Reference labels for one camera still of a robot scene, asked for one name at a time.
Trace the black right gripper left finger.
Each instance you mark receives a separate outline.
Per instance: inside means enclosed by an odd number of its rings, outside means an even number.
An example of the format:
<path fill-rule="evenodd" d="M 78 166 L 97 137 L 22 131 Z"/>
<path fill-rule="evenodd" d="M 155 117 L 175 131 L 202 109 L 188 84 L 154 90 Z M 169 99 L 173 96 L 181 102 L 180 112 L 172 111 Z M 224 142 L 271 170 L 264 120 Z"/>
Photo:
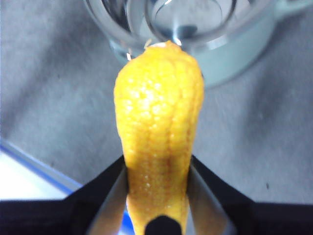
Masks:
<path fill-rule="evenodd" d="M 120 157 L 64 199 L 1 202 L 0 233 L 117 235 L 122 226 L 126 195 L 126 167 Z"/>

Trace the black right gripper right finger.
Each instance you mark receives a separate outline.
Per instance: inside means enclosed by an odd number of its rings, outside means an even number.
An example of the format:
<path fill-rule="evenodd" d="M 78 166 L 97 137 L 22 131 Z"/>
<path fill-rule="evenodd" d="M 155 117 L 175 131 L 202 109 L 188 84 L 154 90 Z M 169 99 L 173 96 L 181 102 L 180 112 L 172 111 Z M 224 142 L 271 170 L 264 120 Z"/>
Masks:
<path fill-rule="evenodd" d="M 311 235 L 310 204 L 255 202 L 191 158 L 188 197 L 198 235 Z"/>

